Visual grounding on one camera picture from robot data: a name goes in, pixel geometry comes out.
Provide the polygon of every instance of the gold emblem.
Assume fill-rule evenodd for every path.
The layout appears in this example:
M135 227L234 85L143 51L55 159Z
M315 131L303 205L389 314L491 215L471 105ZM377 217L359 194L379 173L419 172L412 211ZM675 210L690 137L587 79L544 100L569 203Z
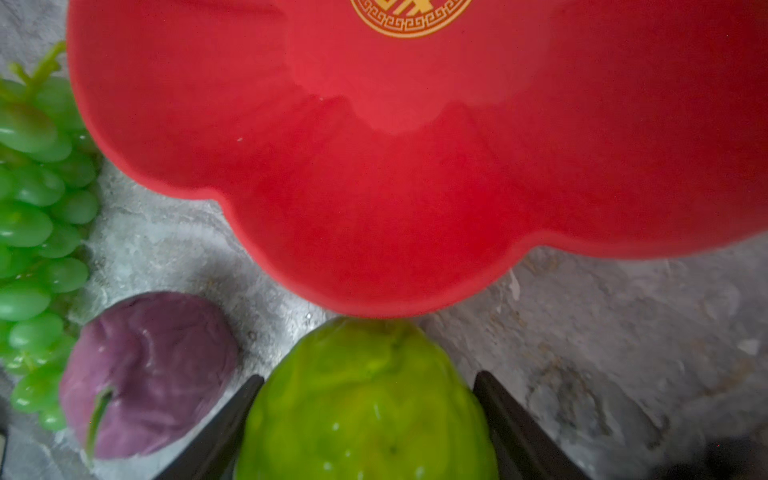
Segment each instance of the gold emblem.
M462 14L472 0L352 0L371 28L397 38L435 33Z

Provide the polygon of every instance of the red plate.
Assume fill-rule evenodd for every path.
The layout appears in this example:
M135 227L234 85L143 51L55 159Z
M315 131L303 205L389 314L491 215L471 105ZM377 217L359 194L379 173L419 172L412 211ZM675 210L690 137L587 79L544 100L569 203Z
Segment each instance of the red plate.
M768 227L765 0L71 0L68 40L106 155L339 312Z

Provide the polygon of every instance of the gray marble surface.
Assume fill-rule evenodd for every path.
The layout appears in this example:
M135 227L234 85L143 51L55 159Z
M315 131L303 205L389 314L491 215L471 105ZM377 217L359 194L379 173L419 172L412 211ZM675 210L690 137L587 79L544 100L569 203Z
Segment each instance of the gray marble surface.
M38 58L62 38L65 9L65 0L0 0L0 63ZM216 204L160 197L110 164L98 185L104 207L86 245L93 275L73 320L147 290L207 296L243 349L229 396L333 316L264 274ZM542 247L486 291L419 322L467 379L492 371L593 478L645 478L718 435L768 440L768 237L649 262ZM3 478L92 478L67 434L8 409L11 388L0 378ZM152 478L196 432L148 458L97 462L93 475Z

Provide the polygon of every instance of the purple fruit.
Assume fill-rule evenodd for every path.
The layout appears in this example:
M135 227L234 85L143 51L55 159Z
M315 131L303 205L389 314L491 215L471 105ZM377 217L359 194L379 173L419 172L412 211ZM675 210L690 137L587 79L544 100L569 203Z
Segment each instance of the purple fruit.
M148 455L210 411L236 365L237 343L216 305L184 293L145 293L83 328L61 380L61 408L82 445L94 417L96 458Z

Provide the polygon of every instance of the white speck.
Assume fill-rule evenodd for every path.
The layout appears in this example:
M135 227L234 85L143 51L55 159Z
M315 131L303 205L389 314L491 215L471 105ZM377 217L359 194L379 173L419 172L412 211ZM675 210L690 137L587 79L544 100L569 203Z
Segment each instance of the white speck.
M518 278L512 270L509 270L509 277L512 280L512 283L509 284L509 289L512 290L512 298L517 302L520 300L520 282L518 282Z
M749 356L757 356L760 351L760 341L758 339L746 339L739 342L737 348Z

